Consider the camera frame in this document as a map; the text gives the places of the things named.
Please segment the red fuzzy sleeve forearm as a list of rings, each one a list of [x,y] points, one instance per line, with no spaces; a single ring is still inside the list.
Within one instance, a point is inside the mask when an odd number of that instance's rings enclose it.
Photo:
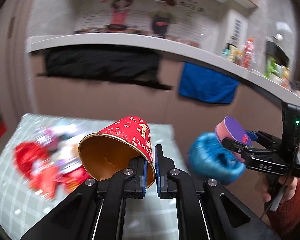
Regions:
[[[300,180],[294,196],[280,204],[276,211],[268,211],[271,228],[281,239],[300,239]]]

